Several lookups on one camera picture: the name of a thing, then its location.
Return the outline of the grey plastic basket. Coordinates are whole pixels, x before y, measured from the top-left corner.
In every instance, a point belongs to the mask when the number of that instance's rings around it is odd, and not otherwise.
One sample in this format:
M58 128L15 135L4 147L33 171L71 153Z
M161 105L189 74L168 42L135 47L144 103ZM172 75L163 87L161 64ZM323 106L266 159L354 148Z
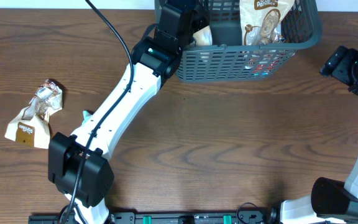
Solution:
M239 1L208 1L213 44L191 45L176 76L183 82L262 80L244 71L245 56L258 50L298 50L316 45L322 36L315 0L298 0L281 22L282 43L243 45Z

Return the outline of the beige snack bag top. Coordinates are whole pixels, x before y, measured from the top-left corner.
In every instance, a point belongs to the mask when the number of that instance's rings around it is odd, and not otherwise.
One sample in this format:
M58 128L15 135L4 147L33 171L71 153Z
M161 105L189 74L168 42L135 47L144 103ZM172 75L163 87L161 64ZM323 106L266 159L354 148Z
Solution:
M213 44L213 37L210 26L206 26L193 34L196 47L210 46Z

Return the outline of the mint green snack packet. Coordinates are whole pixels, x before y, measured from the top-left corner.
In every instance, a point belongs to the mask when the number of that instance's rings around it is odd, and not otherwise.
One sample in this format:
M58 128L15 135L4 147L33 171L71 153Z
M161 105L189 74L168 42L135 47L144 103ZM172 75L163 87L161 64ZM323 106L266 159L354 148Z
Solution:
M84 125L91 117L92 117L92 113L90 113L89 111L84 110L83 111L83 121L81 123L81 125Z

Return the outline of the blue multicolour snack pack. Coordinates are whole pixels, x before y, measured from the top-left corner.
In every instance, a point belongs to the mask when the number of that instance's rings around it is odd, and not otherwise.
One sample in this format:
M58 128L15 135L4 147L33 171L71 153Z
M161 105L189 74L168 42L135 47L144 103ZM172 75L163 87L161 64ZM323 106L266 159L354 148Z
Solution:
M266 78L296 53L295 50L258 50L245 56L244 71L252 78Z

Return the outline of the beige brown snack bag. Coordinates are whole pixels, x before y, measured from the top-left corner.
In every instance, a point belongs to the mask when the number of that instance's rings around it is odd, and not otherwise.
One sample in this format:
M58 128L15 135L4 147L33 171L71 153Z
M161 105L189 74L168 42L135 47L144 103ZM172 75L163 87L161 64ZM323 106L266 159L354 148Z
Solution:
M267 45L284 41L281 22L294 0L240 0L243 45Z
M46 149L50 142L50 117L62 108L62 89L46 79L29 104L7 125L4 137L26 146Z

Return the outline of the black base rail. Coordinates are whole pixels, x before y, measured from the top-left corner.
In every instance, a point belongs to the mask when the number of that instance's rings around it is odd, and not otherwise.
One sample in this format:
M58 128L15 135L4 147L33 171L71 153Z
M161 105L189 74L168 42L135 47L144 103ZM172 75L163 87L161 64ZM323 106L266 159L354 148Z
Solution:
M133 213L114 212L105 223L111 224L240 224L279 223L278 217L271 221L256 209L236 212L214 213Z

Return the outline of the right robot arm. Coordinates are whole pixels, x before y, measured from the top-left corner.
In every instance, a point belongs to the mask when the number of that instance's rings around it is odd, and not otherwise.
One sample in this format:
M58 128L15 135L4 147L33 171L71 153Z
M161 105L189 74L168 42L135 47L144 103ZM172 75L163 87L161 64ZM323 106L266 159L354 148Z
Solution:
M340 46L319 71L347 85L358 96L358 50ZM318 178L310 195L284 200L273 208L269 223L358 223L358 157L342 182Z

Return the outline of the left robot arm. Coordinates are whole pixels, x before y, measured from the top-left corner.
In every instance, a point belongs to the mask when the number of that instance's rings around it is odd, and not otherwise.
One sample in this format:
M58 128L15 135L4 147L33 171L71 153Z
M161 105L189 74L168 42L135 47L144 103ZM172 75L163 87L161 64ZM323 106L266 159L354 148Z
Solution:
M194 33L209 25L207 1L161 1L158 23L133 49L117 86L69 136L55 133L48 146L48 179L69 199L57 222L107 223L104 198L114 180L109 164L122 134L139 110L178 70Z

